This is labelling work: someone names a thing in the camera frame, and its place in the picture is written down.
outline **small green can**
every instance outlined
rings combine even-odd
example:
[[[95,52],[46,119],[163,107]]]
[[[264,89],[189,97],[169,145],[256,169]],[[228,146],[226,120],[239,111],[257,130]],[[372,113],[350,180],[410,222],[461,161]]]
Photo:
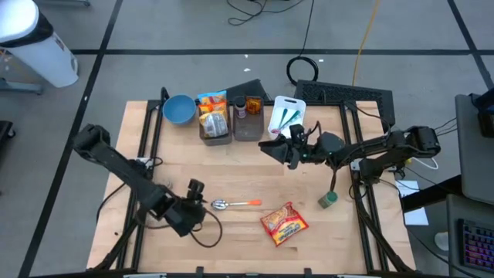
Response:
[[[327,192],[323,197],[317,201],[323,209],[327,209],[330,205],[338,201],[338,194],[336,192]]]

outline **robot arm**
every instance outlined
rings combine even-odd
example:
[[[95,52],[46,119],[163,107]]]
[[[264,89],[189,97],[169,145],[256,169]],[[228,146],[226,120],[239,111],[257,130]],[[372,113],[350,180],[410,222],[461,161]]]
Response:
[[[156,220],[165,218],[179,236],[186,236],[205,217],[204,184],[191,179],[187,198],[146,178],[144,163],[126,159],[110,146],[110,135],[101,126],[88,124],[75,137],[74,150],[84,159],[104,166],[135,192],[141,208]]]
[[[288,168],[301,163],[325,163],[334,171],[360,160],[361,178],[376,183],[384,169],[404,166],[409,158],[432,158],[441,147],[435,131],[430,127],[410,127],[406,131],[392,131],[381,137],[345,146],[338,136],[324,132],[314,145],[307,144],[311,132],[305,133],[302,125],[290,126],[291,138],[279,135],[274,141],[259,142],[261,151]],[[381,154],[378,158],[368,156]]]

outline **green utensil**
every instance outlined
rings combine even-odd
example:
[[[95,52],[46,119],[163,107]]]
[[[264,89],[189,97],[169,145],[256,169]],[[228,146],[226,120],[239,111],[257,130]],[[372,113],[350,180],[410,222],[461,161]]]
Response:
[[[281,116],[281,121],[278,124],[278,128],[281,127],[281,124],[283,124],[283,120],[285,120],[286,113],[288,113],[288,109],[283,109],[283,115]]]
[[[279,127],[278,129],[274,129],[272,130],[271,132],[273,132],[274,134],[280,134],[281,131],[283,130],[283,128],[285,128],[286,126],[288,126],[290,123],[292,123],[294,120],[296,120],[297,117],[299,117],[300,115],[300,111],[296,111],[288,120],[286,123],[284,123],[281,127]]]

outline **food package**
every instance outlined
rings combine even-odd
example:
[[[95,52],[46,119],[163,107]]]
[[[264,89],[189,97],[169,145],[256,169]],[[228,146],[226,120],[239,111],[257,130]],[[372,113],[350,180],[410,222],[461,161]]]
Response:
[[[228,133],[224,111],[212,111],[202,114],[199,122],[204,128],[205,137],[218,137]]]
[[[309,228],[302,216],[293,209],[292,202],[261,218],[264,229],[272,237],[276,246],[279,246],[291,236]]]
[[[261,113],[261,99],[258,97],[245,97],[245,109],[249,114],[256,115]]]
[[[221,112],[223,112],[223,114],[225,115],[225,118],[226,118],[226,115],[227,115],[226,101],[222,101],[219,103],[199,104],[198,106],[199,106],[199,110],[201,111],[201,114],[209,113],[212,111],[221,111]]]
[[[226,101],[226,91],[223,90],[217,93],[200,93],[198,94],[198,99],[201,104],[220,103],[222,101]]]

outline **wooden table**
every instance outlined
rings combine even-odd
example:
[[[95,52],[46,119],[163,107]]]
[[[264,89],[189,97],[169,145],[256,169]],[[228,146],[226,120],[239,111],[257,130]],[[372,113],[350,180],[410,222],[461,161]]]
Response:
[[[128,158],[137,156],[146,104],[144,101],[127,103],[117,150]],[[359,102],[357,105],[369,114],[378,115],[375,102]],[[267,126],[272,107],[265,109]],[[347,117],[352,127],[350,111]],[[364,140],[382,135],[381,122],[377,118],[360,112],[359,118]],[[343,138],[337,107],[307,107],[304,126],[313,127],[317,120],[323,131]],[[306,267],[313,273],[366,273],[357,212],[348,195],[350,173],[347,167],[337,173],[338,202],[324,210],[317,200],[329,190],[330,168],[323,164],[299,164],[296,170],[291,171],[263,154],[257,142],[234,140],[229,145],[207,147],[199,139],[198,125],[196,120],[187,127],[176,127],[164,119],[157,152],[164,164],[156,167],[154,181],[171,181],[175,193],[185,195],[189,179],[196,178],[206,184],[206,200],[223,198],[242,202],[260,198],[263,204],[216,212],[224,233],[221,242],[212,249],[200,247],[190,236],[180,238],[172,229],[146,229],[140,272],[194,273],[197,266],[203,266],[206,273],[303,273]],[[350,130],[355,142],[353,128]],[[310,143],[314,144],[316,138],[314,134]],[[394,176],[390,173],[381,178],[394,183]],[[117,177],[110,175],[106,195],[120,184]],[[381,183],[374,185],[374,192],[384,237],[404,262],[415,268],[396,189]],[[129,194],[126,187],[102,210],[88,267],[98,264],[117,241],[116,233],[122,233]],[[275,247],[259,219],[288,201],[293,202],[294,209],[310,227]],[[149,218],[148,223],[157,224]],[[218,237],[218,224],[209,215],[203,224],[203,230],[197,233],[199,240],[213,243]],[[374,268],[378,269],[375,241],[370,232],[369,239]],[[134,238],[130,240],[129,250],[133,247]],[[127,265],[130,265],[131,253],[127,252]]]

